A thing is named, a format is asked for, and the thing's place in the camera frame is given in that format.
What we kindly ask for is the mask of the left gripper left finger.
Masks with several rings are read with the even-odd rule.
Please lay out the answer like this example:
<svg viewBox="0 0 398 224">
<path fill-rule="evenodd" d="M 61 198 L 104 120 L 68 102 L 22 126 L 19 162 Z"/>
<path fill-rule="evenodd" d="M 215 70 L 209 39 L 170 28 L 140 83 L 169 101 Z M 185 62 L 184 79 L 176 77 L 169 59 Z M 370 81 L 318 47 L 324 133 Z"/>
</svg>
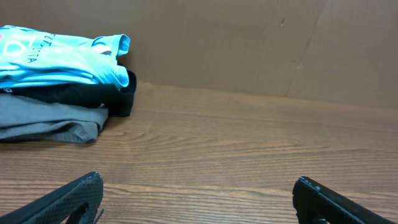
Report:
<svg viewBox="0 0 398 224">
<path fill-rule="evenodd" d="M 89 172 L 1 217 L 1 224 L 96 224 L 104 213 L 103 179 Z"/>
</svg>

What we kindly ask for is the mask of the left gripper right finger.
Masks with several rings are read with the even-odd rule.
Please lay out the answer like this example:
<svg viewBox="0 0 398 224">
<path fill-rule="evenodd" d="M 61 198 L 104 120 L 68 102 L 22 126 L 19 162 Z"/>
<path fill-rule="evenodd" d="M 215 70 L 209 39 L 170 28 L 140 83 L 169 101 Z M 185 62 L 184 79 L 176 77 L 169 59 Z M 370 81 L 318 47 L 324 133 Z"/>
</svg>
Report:
<svg viewBox="0 0 398 224">
<path fill-rule="evenodd" d="M 395 224 L 306 176 L 292 194 L 299 224 Z"/>
</svg>

